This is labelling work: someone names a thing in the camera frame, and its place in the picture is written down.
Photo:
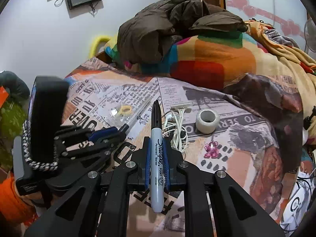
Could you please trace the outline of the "black Sharpie marker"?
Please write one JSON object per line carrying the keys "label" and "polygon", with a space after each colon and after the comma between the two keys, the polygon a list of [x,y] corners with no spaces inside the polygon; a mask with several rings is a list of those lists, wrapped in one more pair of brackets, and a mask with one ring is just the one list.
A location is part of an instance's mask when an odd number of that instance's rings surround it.
{"label": "black Sharpie marker", "polygon": [[160,213],[164,206],[164,179],[163,179],[163,138],[162,115],[159,101],[153,103],[151,110],[150,136],[150,202],[155,213]]}

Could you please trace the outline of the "clear ballpoint pen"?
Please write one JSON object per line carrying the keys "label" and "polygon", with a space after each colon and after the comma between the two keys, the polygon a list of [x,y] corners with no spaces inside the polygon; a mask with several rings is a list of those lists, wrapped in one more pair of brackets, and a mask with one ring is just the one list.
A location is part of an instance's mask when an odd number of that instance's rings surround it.
{"label": "clear ballpoint pen", "polygon": [[148,96],[143,104],[136,110],[136,112],[133,114],[133,116],[127,121],[127,123],[123,124],[122,127],[119,128],[119,132],[127,133],[133,125],[136,123],[138,118],[141,116],[143,111],[148,107],[151,101],[151,96]]}

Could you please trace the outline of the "clear bag with yellow ring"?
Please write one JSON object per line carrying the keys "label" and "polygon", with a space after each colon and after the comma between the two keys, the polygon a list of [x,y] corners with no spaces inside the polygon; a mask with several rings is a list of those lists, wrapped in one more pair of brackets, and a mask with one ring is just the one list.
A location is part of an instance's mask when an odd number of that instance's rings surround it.
{"label": "clear bag with yellow ring", "polygon": [[126,124],[133,114],[130,105],[118,105],[110,110],[110,118],[115,124]]}

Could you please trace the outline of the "white tape roll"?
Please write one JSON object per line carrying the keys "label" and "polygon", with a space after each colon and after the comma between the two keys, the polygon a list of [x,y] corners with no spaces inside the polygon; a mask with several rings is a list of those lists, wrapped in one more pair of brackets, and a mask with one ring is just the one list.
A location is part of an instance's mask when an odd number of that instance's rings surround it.
{"label": "white tape roll", "polygon": [[212,134],[220,122],[220,116],[212,109],[202,109],[196,116],[196,128],[203,134]]}

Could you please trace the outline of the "white disposable razor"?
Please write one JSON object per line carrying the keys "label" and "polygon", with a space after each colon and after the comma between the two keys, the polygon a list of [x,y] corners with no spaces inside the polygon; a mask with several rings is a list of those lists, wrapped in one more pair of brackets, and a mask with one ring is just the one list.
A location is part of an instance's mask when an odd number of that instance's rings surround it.
{"label": "white disposable razor", "polygon": [[178,115],[181,115],[182,113],[190,113],[192,111],[192,103],[186,102],[186,103],[172,105],[170,108],[170,111],[173,111],[177,113]]}

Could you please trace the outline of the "green leaf gift bag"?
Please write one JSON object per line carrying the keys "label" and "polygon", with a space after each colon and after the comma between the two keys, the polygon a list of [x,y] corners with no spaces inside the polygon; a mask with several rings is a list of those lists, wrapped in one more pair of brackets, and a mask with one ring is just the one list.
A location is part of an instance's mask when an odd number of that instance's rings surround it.
{"label": "green leaf gift bag", "polygon": [[13,142],[16,136],[21,135],[25,120],[25,110],[9,97],[1,107],[1,169],[5,172],[12,169]]}

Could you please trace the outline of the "pink plastic charm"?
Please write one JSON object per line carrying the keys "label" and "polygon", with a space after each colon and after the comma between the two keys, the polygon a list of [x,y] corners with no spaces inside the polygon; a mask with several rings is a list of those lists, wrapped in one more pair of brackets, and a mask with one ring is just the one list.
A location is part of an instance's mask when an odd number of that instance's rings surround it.
{"label": "pink plastic charm", "polygon": [[216,159],[219,154],[218,150],[218,142],[217,141],[211,141],[210,143],[205,144],[205,151],[204,158],[209,159]]}

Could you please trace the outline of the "newspaper print duvet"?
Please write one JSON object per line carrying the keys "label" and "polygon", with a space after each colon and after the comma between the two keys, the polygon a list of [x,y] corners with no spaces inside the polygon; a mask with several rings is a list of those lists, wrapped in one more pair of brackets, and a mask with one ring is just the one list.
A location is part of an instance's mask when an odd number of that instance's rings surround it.
{"label": "newspaper print duvet", "polygon": [[[192,103],[184,114],[185,159],[203,171],[226,171],[291,235],[308,211],[315,186],[300,166],[302,101],[291,78],[246,74],[227,91],[200,88],[171,78],[118,70],[96,59],[67,77],[69,99],[63,123],[100,130],[119,126],[110,118],[118,105],[138,109],[148,96],[172,116],[172,105]],[[220,122],[212,134],[196,128],[196,116],[212,109]],[[205,144],[218,142],[216,159],[204,158]]]}

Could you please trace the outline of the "orange jacket sleeve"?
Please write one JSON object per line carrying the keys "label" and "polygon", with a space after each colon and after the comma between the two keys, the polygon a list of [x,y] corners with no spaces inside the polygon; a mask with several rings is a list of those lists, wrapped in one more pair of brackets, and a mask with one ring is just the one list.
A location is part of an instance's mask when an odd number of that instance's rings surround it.
{"label": "orange jacket sleeve", "polygon": [[38,218],[35,207],[26,203],[16,192],[12,173],[1,183],[1,219],[10,226],[29,227]]}

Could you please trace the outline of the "colourful checkered blanket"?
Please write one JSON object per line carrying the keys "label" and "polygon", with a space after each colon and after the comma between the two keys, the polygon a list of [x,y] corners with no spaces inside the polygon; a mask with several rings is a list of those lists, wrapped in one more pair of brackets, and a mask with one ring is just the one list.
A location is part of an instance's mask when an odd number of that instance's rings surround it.
{"label": "colourful checkered blanket", "polygon": [[116,42],[116,39],[110,40],[104,51],[119,68],[146,75],[168,76],[215,90],[222,90],[246,73],[255,74],[264,65],[262,57],[268,54],[266,48],[245,33],[235,38],[196,35],[173,44],[157,64],[132,64],[120,60]]}

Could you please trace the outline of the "yellow foam tube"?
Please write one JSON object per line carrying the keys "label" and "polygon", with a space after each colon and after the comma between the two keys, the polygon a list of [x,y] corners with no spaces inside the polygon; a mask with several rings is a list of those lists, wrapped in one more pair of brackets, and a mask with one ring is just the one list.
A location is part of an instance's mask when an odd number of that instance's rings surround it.
{"label": "yellow foam tube", "polygon": [[92,42],[92,45],[90,46],[89,58],[95,57],[99,53],[99,46],[103,43],[106,44],[110,40],[111,40],[111,37],[107,35],[100,35],[96,37],[94,41]]}

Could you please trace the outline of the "brown puffer jacket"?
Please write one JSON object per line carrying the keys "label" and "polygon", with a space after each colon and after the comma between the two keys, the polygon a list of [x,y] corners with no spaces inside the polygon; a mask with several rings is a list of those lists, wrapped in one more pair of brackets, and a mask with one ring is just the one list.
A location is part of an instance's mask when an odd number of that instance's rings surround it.
{"label": "brown puffer jacket", "polygon": [[241,17],[204,0],[160,0],[120,26],[117,50],[122,61],[155,64],[189,36],[246,31]]}

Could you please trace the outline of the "beige yellow blanket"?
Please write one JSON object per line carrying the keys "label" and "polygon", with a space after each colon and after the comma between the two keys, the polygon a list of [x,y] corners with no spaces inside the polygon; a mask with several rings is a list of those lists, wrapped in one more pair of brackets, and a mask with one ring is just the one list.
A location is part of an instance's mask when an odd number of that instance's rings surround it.
{"label": "beige yellow blanket", "polygon": [[271,61],[257,74],[291,77],[302,99],[303,117],[310,116],[315,106],[315,60],[296,47],[271,41],[265,34],[266,24],[250,20],[246,25],[248,35],[263,47],[263,53]]}

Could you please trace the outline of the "frosted wardrobe with hearts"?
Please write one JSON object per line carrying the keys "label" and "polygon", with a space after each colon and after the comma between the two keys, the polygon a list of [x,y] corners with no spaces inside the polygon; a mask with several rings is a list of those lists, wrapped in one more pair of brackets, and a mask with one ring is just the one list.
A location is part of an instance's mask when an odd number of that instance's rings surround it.
{"label": "frosted wardrobe with hearts", "polygon": [[304,26],[308,13],[300,0],[226,0],[226,7],[243,20],[254,18],[271,24],[306,50]]}

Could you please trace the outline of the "white standing fan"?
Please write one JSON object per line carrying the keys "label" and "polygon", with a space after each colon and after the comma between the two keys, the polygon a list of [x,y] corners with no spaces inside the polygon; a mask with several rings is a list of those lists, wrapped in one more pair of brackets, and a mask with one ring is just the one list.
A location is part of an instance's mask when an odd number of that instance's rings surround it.
{"label": "white standing fan", "polygon": [[304,26],[304,36],[307,47],[313,52],[316,52],[316,26],[313,20],[310,18],[307,20]]}

